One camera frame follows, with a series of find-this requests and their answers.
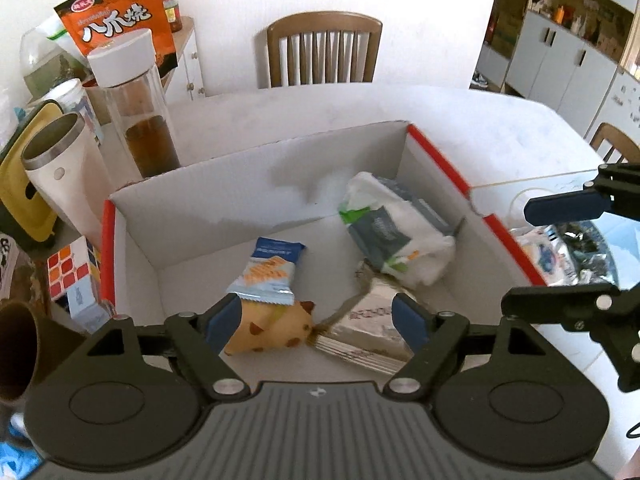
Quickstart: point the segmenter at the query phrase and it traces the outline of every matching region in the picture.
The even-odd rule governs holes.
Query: ribbed gray panel
[[[607,476],[587,463],[557,472],[523,473],[478,462],[444,440],[421,406],[386,400],[369,383],[267,383],[247,402],[216,407],[190,443],[153,465],[94,474],[47,463],[32,478],[605,480]]]

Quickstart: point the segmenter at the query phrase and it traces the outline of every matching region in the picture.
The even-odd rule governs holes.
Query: white tumbler
[[[114,187],[84,119],[72,112],[49,123],[24,147],[22,164],[44,200],[100,248],[102,207]]]

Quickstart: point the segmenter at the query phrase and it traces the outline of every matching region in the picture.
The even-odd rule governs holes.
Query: red oval logo
[[[95,0],[76,0],[71,4],[71,10],[73,12],[82,12],[87,10],[95,3]]]

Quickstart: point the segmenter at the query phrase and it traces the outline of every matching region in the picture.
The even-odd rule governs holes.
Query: orange snack bag
[[[162,0],[67,0],[55,11],[85,56],[118,34],[150,28],[160,77],[178,66]]]

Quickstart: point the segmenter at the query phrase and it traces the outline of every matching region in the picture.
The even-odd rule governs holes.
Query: plush toy
[[[313,328],[313,301],[293,305],[242,300],[242,321],[225,346],[225,354],[293,348],[306,341]]]

